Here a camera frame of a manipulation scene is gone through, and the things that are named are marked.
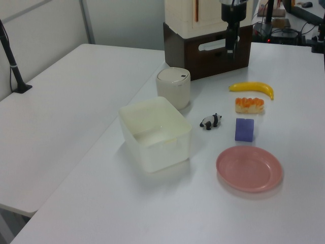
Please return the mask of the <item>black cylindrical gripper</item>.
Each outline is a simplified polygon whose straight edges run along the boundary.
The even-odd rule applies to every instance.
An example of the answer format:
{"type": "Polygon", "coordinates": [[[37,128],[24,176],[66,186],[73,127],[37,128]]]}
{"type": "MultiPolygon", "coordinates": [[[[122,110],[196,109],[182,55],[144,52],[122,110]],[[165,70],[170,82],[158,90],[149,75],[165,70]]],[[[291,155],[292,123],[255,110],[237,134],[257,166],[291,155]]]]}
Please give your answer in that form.
{"type": "Polygon", "coordinates": [[[233,54],[234,50],[237,49],[240,21],[246,18],[246,9],[246,3],[233,6],[221,4],[221,19],[228,23],[225,38],[227,54],[233,54]]]}

